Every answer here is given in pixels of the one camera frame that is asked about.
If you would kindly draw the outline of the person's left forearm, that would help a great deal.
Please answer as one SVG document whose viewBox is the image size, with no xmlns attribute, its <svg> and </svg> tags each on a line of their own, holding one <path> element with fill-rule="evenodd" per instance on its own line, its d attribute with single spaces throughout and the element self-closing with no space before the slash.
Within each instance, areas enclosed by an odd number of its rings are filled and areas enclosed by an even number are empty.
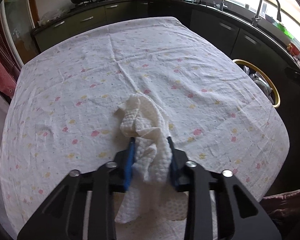
<svg viewBox="0 0 300 240">
<path fill-rule="evenodd" d="M 300 189 L 264 197 L 260 204 L 271 218 L 300 216 Z"/>
</svg>

